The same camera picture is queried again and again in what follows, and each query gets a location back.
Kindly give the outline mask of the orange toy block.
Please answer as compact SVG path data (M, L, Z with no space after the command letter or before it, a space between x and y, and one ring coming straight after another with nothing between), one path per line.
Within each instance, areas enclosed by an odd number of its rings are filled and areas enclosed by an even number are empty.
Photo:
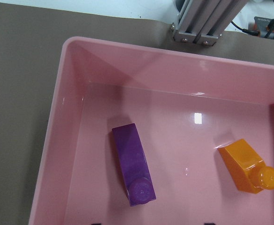
M274 189L274 168L244 139L219 147L218 152L239 191L257 194Z

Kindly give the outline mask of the purple toy block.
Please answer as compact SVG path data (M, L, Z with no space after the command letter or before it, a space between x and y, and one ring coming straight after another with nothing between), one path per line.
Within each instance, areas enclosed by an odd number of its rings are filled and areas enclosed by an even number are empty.
M156 199L150 171L134 123L112 129L124 185L131 207Z

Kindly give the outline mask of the pink plastic box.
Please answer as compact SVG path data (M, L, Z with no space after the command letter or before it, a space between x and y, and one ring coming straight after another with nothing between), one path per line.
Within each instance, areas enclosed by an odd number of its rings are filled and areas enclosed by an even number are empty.
M112 128L135 123L156 199L131 207ZM274 167L274 66L71 37L31 225L274 225L274 190L238 191L218 147Z

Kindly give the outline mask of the aluminium frame post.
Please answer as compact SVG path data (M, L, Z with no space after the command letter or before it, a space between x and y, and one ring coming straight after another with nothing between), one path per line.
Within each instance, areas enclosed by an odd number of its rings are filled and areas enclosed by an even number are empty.
M171 25L176 42L213 46L247 4L246 0L176 0Z

